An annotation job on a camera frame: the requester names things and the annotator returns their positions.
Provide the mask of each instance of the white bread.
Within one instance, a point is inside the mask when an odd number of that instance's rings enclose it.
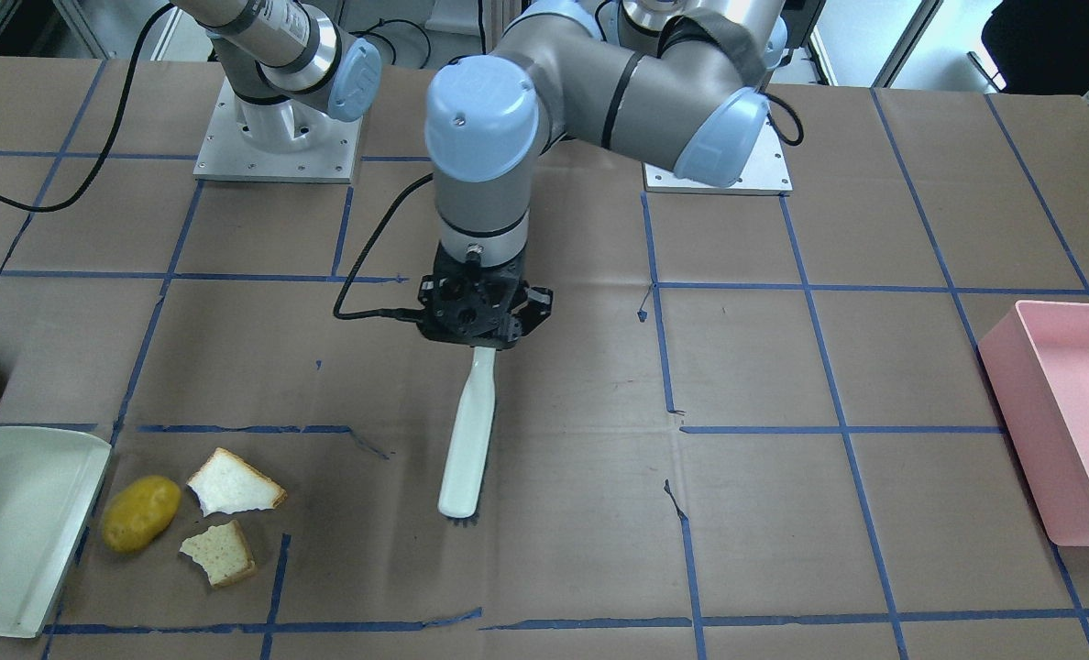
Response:
[[[255,558],[247,547],[238,521],[215,525],[204,534],[182,541],[179,552],[193,559],[206,572],[213,588],[225,588],[244,577],[254,576]]]
[[[279,484],[223,448],[210,454],[187,486],[198,496],[204,517],[217,511],[276,509],[287,497]]]

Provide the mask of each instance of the pink box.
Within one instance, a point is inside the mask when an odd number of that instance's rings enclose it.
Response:
[[[1089,547],[1089,304],[1019,301],[980,351],[1047,534]]]

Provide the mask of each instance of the metal base plate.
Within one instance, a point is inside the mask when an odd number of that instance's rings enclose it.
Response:
[[[649,193],[703,193],[709,195],[783,195],[793,191],[793,182],[788,176],[788,166],[785,154],[780,145],[772,125],[766,122],[761,134],[741,172],[741,180],[729,188],[717,188],[708,185],[680,179],[665,169],[646,164],[645,184]]]
[[[321,126],[323,138],[313,148],[269,154],[244,137],[237,117],[234,91],[224,80],[194,163],[196,179],[283,183],[352,183],[355,179],[360,120],[346,124],[321,117],[327,122]]]

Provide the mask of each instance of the yellow potato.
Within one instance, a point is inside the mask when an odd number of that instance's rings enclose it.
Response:
[[[142,550],[169,526],[181,499],[182,489],[167,477],[150,475],[130,484],[105,505],[105,545],[117,552]]]

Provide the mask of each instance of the white tray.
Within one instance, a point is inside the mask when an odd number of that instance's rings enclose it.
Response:
[[[0,635],[38,635],[105,477],[109,443],[0,426]]]

